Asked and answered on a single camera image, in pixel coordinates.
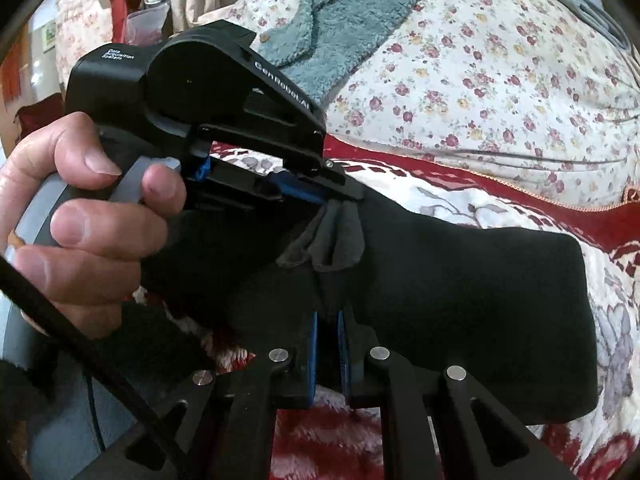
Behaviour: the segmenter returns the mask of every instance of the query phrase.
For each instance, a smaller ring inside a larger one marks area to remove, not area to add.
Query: human hand
[[[86,114],[73,113],[33,132],[0,169],[2,254],[40,184],[55,171],[88,190],[111,185],[121,173]],[[142,179],[142,197],[144,205],[69,200],[50,223],[60,247],[26,245],[15,253],[15,268],[90,338],[120,326],[121,301],[140,284],[140,260],[164,245],[164,218],[181,211],[186,189],[178,174],[154,164]]]

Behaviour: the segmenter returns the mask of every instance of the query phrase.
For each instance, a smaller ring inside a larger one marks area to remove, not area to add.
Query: blue gray fabric
[[[300,0],[259,53],[318,104],[409,15],[418,0]]]
[[[625,31],[607,12],[589,0],[558,0],[580,20],[607,38],[614,46],[631,52],[631,42]]]

